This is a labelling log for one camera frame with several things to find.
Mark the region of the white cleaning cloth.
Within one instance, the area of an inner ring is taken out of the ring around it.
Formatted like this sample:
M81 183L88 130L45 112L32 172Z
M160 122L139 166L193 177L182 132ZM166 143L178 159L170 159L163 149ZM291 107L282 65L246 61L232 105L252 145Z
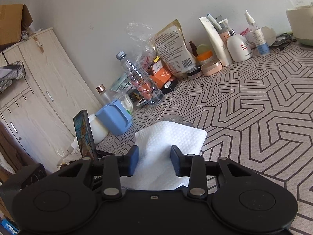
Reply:
M187 186L188 177L177 177L170 159L170 149L176 145L183 154L200 154L207 137L202 129L158 121L135 133L139 161L131 177L121 177L123 187L135 190L173 190Z

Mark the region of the blue plastic jug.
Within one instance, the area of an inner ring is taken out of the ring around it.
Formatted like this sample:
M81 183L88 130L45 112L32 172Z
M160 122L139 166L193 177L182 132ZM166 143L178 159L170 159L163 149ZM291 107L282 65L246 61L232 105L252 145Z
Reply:
M106 104L95 115L114 136L124 134L133 123L132 116L119 100Z

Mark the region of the smartphone on stand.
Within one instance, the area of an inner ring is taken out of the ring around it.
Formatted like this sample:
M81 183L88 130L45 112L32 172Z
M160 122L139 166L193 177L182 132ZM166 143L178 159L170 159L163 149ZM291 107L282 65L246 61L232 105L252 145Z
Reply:
M82 157L91 158L93 161L98 161L87 111L81 110L73 118L73 123Z

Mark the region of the copper cap glass bottle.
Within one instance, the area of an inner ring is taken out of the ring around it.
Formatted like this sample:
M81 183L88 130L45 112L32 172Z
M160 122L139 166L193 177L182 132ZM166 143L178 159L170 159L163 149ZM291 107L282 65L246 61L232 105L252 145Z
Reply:
M113 90L106 89L103 84L98 85L96 87L96 90L100 94L100 98L102 99L102 102L104 105L107 105L107 104L114 101L114 99L115 99L114 96L116 93Z

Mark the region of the upright clear water bottle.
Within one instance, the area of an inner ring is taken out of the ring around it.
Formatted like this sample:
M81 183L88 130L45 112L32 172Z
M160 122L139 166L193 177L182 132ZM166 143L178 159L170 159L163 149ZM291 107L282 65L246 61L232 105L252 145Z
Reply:
M141 65L128 58L124 51L120 51L116 58L120 61L132 85L149 105L158 105L162 102L164 94Z

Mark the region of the orange cardboard box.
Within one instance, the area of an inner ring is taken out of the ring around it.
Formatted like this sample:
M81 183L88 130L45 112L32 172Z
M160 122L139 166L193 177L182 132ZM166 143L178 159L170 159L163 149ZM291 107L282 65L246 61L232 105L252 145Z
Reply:
M172 82L176 79L159 56L156 56L153 63L148 68L148 74L160 89L168 82Z

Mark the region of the black lid round jar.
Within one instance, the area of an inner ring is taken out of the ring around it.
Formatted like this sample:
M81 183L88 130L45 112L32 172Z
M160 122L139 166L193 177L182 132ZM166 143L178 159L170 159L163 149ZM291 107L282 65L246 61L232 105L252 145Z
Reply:
M189 70L186 74L190 80L194 80L201 77L203 75L203 72L200 67L194 67L191 70Z

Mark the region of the pink round cosmetic jar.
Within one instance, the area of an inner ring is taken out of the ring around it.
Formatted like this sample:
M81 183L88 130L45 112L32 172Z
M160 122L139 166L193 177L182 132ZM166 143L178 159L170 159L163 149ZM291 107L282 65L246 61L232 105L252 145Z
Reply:
M219 60L212 60L201 66L201 70L204 76L211 76L218 73L223 69L223 66Z

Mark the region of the wooden cabinet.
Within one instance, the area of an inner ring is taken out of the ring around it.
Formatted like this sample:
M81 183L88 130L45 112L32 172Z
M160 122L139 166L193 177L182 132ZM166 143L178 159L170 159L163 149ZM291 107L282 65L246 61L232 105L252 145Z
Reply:
M100 102L52 28L1 53L1 65L18 61L26 75L1 93L1 122L33 161L55 172L59 152L76 136L74 116L83 109L94 114Z

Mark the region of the orange lid jar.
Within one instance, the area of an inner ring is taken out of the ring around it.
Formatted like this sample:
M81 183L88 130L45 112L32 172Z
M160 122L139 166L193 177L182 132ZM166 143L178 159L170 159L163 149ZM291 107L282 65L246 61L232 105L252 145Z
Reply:
M212 60L214 60L214 54L211 51L210 47L205 44L201 44L197 47L197 60L200 65L204 65Z

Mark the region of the beige printed food bag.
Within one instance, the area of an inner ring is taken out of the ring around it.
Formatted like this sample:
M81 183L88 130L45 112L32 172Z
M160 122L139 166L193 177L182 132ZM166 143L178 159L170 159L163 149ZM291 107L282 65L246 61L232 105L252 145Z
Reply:
M187 72L198 66L195 56L187 49L177 19L155 34L153 44L171 74L180 80L187 78Z

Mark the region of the clear plastic bag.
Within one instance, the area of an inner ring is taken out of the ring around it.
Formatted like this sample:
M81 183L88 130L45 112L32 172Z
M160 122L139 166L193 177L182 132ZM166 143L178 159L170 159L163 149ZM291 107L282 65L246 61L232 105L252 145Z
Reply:
M157 56L153 45L154 31L144 23L129 23L126 28L128 36L132 39L131 57L146 71L153 64Z

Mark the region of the white cosmetic tube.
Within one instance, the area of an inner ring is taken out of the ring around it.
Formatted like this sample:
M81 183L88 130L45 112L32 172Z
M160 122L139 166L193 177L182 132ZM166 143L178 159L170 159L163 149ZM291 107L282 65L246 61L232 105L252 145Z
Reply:
M216 54L216 57L221 62L222 66L228 66L232 64L233 60L232 57L224 44L223 40L219 36L216 29L213 27L212 23L209 19L206 17L199 18L200 22L202 23L202 26L207 32L207 35L209 36L209 40L211 42L211 45L214 49L214 52Z

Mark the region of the white pump lotion bottle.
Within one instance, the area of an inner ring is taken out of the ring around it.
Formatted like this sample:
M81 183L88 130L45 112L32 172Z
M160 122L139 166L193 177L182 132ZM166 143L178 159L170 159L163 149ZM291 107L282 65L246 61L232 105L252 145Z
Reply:
M242 62L253 56L248 40L237 34L233 28L229 26L228 19L223 19L219 24L224 24L228 31L227 48L234 62Z

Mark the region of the clear spray bottle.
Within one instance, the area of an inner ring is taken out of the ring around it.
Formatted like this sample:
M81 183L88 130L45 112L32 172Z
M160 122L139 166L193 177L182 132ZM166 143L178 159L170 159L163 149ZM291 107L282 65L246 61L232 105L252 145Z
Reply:
M264 34L261 30L261 28L256 24L253 17L249 14L249 12L246 10L245 12L245 18L246 21L249 24L249 31L254 39L255 46L259 52L260 55L268 55L270 54L269 46L266 42L266 39L264 37Z

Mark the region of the glass electric kettle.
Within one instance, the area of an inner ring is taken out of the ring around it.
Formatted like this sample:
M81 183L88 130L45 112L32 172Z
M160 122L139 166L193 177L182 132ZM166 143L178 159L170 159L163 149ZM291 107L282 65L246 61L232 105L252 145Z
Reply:
M293 36L303 45L312 46L312 0L288 0L286 10Z

